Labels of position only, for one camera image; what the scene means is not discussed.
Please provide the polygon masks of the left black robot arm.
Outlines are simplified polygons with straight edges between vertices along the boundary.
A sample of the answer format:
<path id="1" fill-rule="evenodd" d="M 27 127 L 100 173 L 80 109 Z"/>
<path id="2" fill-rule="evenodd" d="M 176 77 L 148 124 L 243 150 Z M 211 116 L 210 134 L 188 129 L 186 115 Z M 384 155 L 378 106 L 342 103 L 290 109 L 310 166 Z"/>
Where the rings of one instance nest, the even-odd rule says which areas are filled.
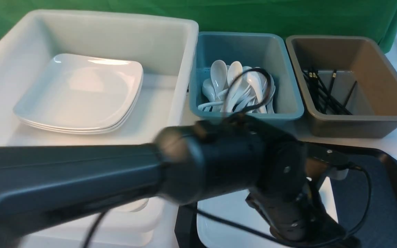
<path id="1" fill-rule="evenodd" d="M 327 214 L 306 160 L 303 142 L 245 114 L 166 127 L 140 145 L 0 147 L 0 248 L 139 199 L 183 206 L 246 189 L 271 236 L 194 212 L 289 247 L 361 247 Z"/>

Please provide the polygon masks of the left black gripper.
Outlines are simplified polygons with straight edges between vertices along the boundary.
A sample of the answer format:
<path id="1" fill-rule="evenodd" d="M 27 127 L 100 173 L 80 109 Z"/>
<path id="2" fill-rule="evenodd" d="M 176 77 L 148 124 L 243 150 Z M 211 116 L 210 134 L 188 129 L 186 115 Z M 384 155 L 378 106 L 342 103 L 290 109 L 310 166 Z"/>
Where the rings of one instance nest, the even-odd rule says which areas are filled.
<path id="1" fill-rule="evenodd" d="M 345 179 L 347 174 L 347 169 L 308 165 L 309 179 L 293 199 L 268 199 L 254 190 L 245 201 L 269 224 L 269 232 L 279 241 L 305 248 L 359 248 L 361 241 L 331 218 L 319 193 L 327 177 Z"/>

